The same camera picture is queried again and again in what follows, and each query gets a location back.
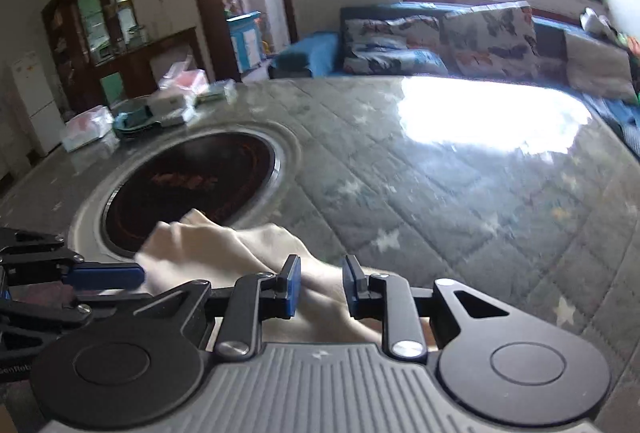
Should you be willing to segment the teal round tray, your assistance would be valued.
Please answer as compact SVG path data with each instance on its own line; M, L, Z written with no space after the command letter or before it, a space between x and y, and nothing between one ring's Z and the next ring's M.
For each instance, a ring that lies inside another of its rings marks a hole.
M113 130L119 139L131 139L162 127L162 123L154 118L149 107L120 112L113 121Z

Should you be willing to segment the butterfly pillow upright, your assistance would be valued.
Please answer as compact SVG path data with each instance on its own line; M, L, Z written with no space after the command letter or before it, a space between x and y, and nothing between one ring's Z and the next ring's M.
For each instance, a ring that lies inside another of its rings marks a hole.
M464 8L442 17L448 46L463 76L535 80L537 34L529 3Z

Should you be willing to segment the white plush toy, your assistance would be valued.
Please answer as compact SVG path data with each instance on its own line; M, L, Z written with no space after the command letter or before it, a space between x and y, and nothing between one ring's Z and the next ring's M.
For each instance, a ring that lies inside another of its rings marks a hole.
M615 42L617 32L612 28L608 18L599 15L591 8L586 8L580 15L580 24L585 32L597 38L606 38Z

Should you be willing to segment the white refrigerator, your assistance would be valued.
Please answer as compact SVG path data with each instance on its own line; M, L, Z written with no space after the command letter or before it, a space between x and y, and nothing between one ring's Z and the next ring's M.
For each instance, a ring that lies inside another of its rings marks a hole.
M40 59L35 52L26 52L12 63L11 72L35 149L40 156L47 156L61 144L64 123Z

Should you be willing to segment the dark wooden display cabinet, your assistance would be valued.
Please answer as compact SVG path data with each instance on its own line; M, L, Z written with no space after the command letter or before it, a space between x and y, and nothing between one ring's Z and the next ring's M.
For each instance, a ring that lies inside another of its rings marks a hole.
M152 36L133 0L50 0L41 11L68 109L150 95L171 63L205 67L195 28Z

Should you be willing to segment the white box stack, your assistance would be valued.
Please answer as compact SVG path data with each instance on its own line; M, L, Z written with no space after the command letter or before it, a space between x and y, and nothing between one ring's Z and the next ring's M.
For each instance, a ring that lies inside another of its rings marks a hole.
M146 101L152 120L161 127L186 124L196 115L195 96L189 89L167 87L159 89Z

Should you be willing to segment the butterfly pillow lying flat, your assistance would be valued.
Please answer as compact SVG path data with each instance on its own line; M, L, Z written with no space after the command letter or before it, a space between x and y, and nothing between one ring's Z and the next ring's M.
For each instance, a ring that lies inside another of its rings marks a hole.
M349 19L343 70L358 75L447 75L440 27L431 16Z

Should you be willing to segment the clear plastic bag pink contents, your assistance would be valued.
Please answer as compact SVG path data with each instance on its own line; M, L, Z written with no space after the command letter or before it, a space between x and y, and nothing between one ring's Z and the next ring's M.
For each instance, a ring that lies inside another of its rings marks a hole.
M192 55L187 55L183 60L174 62L158 82L160 90L178 88L193 96L204 93L208 86L206 71L194 68Z

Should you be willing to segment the round black induction cooktop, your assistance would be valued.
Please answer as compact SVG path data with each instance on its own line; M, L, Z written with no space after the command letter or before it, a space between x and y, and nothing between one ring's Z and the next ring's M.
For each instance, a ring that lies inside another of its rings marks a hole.
M232 228L261 224L299 169L296 136L276 122L183 128L142 141L82 202L68 243L90 261L130 261L157 223L192 210Z

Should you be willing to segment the pink tissue pack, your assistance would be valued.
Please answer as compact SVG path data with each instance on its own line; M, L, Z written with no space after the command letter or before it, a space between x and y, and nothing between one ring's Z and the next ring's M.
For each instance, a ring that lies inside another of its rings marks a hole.
M61 144L67 152L76 151L102 139L111 132L112 126L113 115L110 109L104 106L91 108L65 123L60 133Z

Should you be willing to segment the cream knit garment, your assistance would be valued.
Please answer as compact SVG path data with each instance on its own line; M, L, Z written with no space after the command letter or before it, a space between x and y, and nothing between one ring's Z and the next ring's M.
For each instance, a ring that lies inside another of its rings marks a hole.
M225 288L245 275L274 274L291 254L302 263L296 314L289 320L267 320L262 325L265 341L381 342L381 323L349 316L341 269L316 259L303 241L274 224L235 231L192 210L179 222L157 223L134 260L145 271L143 289L157 295L194 279Z

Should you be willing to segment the blue sofa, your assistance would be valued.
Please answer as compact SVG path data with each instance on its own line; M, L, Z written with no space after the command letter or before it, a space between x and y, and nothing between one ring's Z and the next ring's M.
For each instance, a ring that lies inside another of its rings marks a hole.
M268 67L269 78L345 74L448 74L565 90L639 150L638 55L606 26L588 32L524 2L344 7L337 31L303 38Z

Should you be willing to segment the blue white storage cabinet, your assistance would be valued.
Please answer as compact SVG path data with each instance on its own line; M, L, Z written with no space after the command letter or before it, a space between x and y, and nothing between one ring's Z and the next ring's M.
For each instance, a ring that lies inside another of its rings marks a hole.
M254 70L265 60L260 18L260 11L251 11L227 19L236 64L241 74Z

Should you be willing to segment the plain beige cushion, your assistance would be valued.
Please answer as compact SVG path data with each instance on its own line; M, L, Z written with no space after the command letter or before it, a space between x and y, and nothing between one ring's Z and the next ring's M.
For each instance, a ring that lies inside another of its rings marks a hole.
M566 74L571 88L591 96L637 104L629 57L623 49L574 32L565 33Z

